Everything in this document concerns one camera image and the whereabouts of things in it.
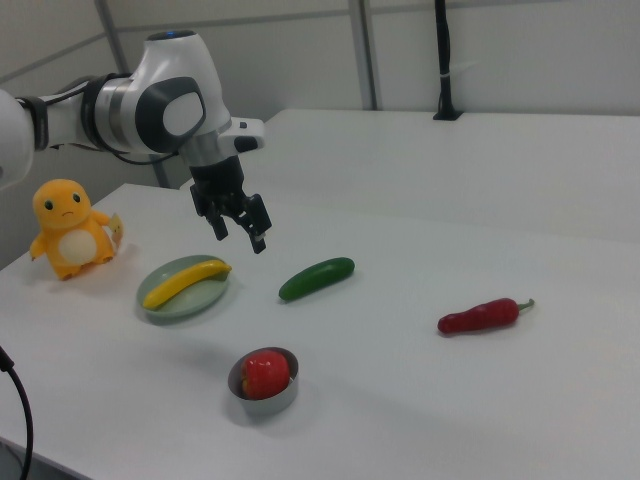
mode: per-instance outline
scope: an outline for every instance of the pepper stem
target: pepper stem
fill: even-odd
[[[533,304],[536,303],[533,301],[533,298],[530,298],[529,301],[527,303],[519,303],[518,304],[518,311],[522,311],[525,308],[529,308],[529,307],[533,307]]]

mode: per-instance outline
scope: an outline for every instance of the plush toy belly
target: plush toy belly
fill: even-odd
[[[96,257],[98,246],[86,230],[72,230],[60,239],[58,251],[71,265],[84,265]]]

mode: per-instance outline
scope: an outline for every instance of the metal bowl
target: metal bowl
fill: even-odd
[[[263,400],[251,400],[242,392],[242,377],[240,373],[242,370],[242,362],[244,362],[250,355],[262,350],[273,350],[284,355],[284,358],[289,364],[289,385],[282,392],[274,395],[273,397],[265,398]],[[276,414],[291,405],[291,402],[293,402],[298,394],[298,359],[293,353],[284,348],[259,348],[258,350],[247,353],[235,363],[229,371],[228,385],[231,393],[233,393],[233,395],[238,399],[249,415],[263,416]]]

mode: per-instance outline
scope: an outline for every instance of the tag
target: tag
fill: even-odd
[[[124,236],[124,224],[117,213],[113,214],[108,226],[111,230],[111,240],[116,244],[116,250],[118,250],[120,248],[120,242],[122,242],[122,237]]]

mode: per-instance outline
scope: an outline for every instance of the plush toy face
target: plush toy face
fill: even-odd
[[[73,180],[51,180],[33,196],[33,210],[43,227],[71,228],[91,214],[84,188]]]

